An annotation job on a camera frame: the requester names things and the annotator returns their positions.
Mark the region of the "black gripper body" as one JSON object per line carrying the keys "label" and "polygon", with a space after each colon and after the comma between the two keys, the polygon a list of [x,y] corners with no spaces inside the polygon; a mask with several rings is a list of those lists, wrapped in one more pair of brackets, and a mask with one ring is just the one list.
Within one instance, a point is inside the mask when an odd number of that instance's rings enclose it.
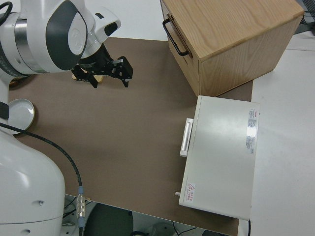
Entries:
{"label": "black gripper body", "polygon": [[105,74],[106,68],[112,60],[105,45],[101,45],[93,55],[80,59],[78,65],[85,71],[94,74]]}

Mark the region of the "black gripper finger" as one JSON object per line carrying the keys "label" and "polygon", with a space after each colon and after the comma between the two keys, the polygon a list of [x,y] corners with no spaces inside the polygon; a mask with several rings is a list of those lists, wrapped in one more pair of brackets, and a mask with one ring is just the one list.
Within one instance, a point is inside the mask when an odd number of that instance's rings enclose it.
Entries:
{"label": "black gripper finger", "polygon": [[125,88],[128,88],[129,81],[133,77],[133,68],[126,57],[121,56],[105,65],[105,74],[122,81]]}
{"label": "black gripper finger", "polygon": [[97,88],[98,81],[94,77],[92,72],[85,72],[80,66],[76,65],[74,68],[71,69],[75,80],[81,82],[89,82],[93,88]]}

